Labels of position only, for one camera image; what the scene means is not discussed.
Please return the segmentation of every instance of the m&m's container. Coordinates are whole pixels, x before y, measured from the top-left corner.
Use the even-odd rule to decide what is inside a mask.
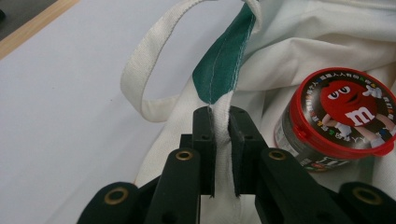
[[[327,68],[307,77],[275,128],[277,147],[309,171],[326,171],[393,150],[396,100],[369,75]]]

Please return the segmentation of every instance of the white fabric bag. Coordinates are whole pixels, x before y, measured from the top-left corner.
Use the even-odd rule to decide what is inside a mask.
[[[180,135],[191,133],[192,112],[209,105],[218,147],[216,197],[202,197],[201,223],[260,223],[254,197],[235,198],[233,194],[227,131],[230,105],[246,109],[269,147],[274,147],[275,124],[309,74],[326,67],[350,67],[391,88],[396,79],[396,3],[247,0],[230,28],[198,63],[179,96],[144,100],[144,89],[163,45],[181,16],[203,1],[182,1],[163,15],[137,47],[122,75],[122,92],[134,108],[147,120],[166,121],[135,183],[140,187],[161,174],[167,155],[178,148]],[[232,48],[233,41],[239,43],[237,48]],[[229,56],[230,63],[223,64]],[[333,190],[345,182],[367,182],[396,199],[395,164],[393,150],[375,158],[374,165],[355,161],[336,172],[312,176]]]

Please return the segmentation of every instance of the jar lid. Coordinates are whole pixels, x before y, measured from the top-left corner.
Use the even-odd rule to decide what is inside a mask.
[[[290,102],[297,137],[329,156],[384,156],[396,139],[392,92],[349,68],[326,68],[307,77]]]

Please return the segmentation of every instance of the cartoon hand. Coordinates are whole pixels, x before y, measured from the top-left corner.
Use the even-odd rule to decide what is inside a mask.
[[[379,89],[378,87],[374,89],[374,88],[372,88],[372,87],[369,86],[369,85],[367,85],[366,88],[367,88],[367,91],[365,91],[365,92],[363,93],[363,95],[365,95],[365,96],[372,95],[372,96],[375,97],[375,98],[381,98],[381,96],[382,96],[382,91],[381,91],[381,89]]]
[[[340,122],[337,122],[337,124],[334,127],[340,131],[340,135],[343,137],[347,137],[350,133],[352,133],[352,130],[350,129],[349,126],[342,124]]]

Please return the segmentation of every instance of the dark floor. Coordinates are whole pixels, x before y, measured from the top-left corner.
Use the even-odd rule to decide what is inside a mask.
[[[16,31],[57,0],[0,0],[6,18],[0,21],[0,40]]]

